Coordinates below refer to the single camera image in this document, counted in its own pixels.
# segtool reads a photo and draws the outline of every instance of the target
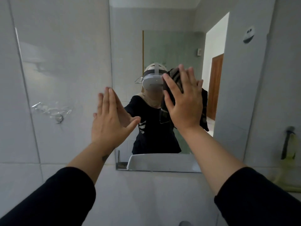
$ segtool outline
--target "white sink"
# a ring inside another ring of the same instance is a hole
[[[201,169],[192,154],[132,155],[127,170],[201,173]]]

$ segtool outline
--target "wooden door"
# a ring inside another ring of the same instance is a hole
[[[212,120],[215,120],[215,115],[216,115],[223,59],[224,59],[224,54],[212,58],[209,92],[208,92],[208,103],[207,103],[207,116]]]

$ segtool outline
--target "dark patterned cloth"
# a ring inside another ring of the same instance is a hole
[[[179,68],[171,69],[167,74],[175,81],[175,83],[179,87],[180,91],[183,93],[183,87],[182,87],[182,82],[181,82],[181,78],[180,78]],[[163,82],[163,90],[166,90],[169,93],[171,101],[173,102],[173,104],[175,104],[175,98],[174,98],[173,94],[171,93],[171,90],[169,89],[169,87],[165,81]],[[202,111],[202,116],[201,116],[201,120],[200,120],[200,126],[203,129],[205,129],[206,131],[209,131],[208,125],[207,125],[207,117],[206,117],[208,92],[205,91],[204,89],[202,89],[202,98],[203,98],[203,111]],[[165,105],[165,101],[163,98],[162,102],[161,102],[160,123],[163,124],[163,123],[167,123],[167,122],[172,123],[168,109]]]

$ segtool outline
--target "person wearing headset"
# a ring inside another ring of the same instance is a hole
[[[164,97],[162,75],[167,72],[162,64],[150,64],[143,74],[142,92],[133,96],[126,107],[117,108],[122,114],[120,121],[124,125],[128,125],[136,117],[141,118],[138,124],[139,133],[133,144],[133,155],[181,152],[172,122],[160,121],[161,102]],[[209,131],[207,123],[204,128]]]
[[[192,68],[186,73],[183,65],[179,65],[179,70],[184,92],[164,74],[175,105],[167,91],[164,91],[165,102],[175,127],[189,144],[216,195],[214,202],[227,224],[300,225],[300,201],[237,160],[200,127],[202,81],[197,84]],[[106,159],[140,122],[136,117],[128,126],[121,124],[122,114],[117,109],[120,102],[113,89],[106,87],[104,95],[99,94],[98,98],[91,144],[3,216],[1,226],[81,225],[84,222],[94,204],[94,185]]]

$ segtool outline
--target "round sticker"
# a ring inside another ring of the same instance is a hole
[[[244,35],[243,42],[245,44],[250,43],[251,40],[253,39],[254,35],[255,35],[255,28],[254,28],[254,26],[252,26],[247,30],[246,34]]]

